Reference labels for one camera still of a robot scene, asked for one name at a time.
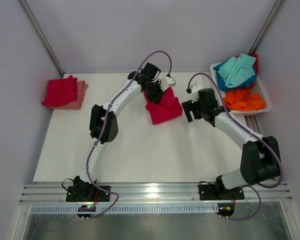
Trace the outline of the magenta t shirt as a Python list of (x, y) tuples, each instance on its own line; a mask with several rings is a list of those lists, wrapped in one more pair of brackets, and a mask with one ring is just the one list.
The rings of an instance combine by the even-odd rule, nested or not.
[(183, 114), (182, 105), (171, 87), (167, 89), (158, 104), (150, 102), (145, 93), (143, 95), (146, 100), (145, 109), (149, 112), (153, 125), (173, 120)]

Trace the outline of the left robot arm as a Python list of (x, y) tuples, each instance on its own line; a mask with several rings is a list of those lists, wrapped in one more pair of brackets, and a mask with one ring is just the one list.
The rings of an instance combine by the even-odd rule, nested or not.
[(168, 88), (176, 81), (168, 73), (158, 78), (161, 70), (151, 63), (144, 68), (129, 73), (127, 81), (119, 92), (103, 105), (94, 105), (91, 109), (89, 130), (94, 140), (80, 175), (74, 178), (67, 196), (76, 202), (91, 202), (101, 189), (92, 179), (93, 168), (98, 157), (101, 157), (109, 143), (119, 133), (118, 116), (122, 110), (140, 93), (145, 93), (151, 103), (158, 104)]

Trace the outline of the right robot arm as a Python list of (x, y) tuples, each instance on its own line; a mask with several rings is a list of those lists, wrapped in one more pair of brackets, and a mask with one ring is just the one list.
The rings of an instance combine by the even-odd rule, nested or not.
[(187, 92), (191, 99), (182, 103), (187, 121), (205, 120), (241, 149), (240, 167), (218, 176), (214, 182), (218, 198), (227, 199), (243, 186), (260, 184), (281, 175), (279, 144), (274, 137), (264, 137), (243, 126), (230, 110), (218, 104), (212, 88), (194, 84)]

